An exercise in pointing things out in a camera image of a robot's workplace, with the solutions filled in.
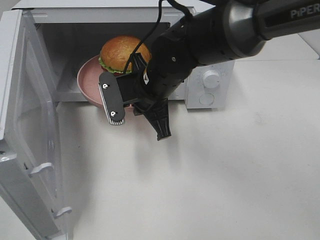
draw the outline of microwave door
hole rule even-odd
[[[52,76],[32,15],[0,21],[0,195],[37,240],[66,234]]]

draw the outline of metal bracket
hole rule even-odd
[[[29,173],[28,175],[30,177],[32,177],[32,175],[35,175],[35,174],[39,174],[41,173],[43,170],[45,169],[48,169],[48,170],[54,170],[55,167],[54,165],[51,163],[51,162],[46,162],[46,163],[42,163],[40,164],[39,166],[36,166],[35,168],[33,168]]]
[[[70,214],[71,212],[72,212],[72,208],[71,208],[70,206],[66,206],[66,207],[60,209],[57,213],[55,213],[55,214],[53,215],[53,217],[54,217],[55,219],[57,219],[57,218],[61,217],[62,215],[64,215],[64,214]]]

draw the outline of microwave control knob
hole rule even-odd
[[[203,74],[202,80],[205,88],[215,89],[220,85],[221,75],[215,70],[209,70]]]

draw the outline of robotic arm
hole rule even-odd
[[[134,54],[131,74],[100,76],[100,92],[108,120],[124,122],[124,106],[134,105],[161,140],[171,135],[168,96],[197,66],[258,54],[266,41],[320,28],[320,0],[202,0],[215,7],[192,16],[174,0],[168,2],[185,17],[152,44],[146,65]]]

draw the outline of pink plate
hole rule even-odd
[[[79,70],[77,83],[81,93],[98,108],[103,108],[102,99],[99,90],[99,76],[103,73],[99,64],[99,55],[88,60]]]

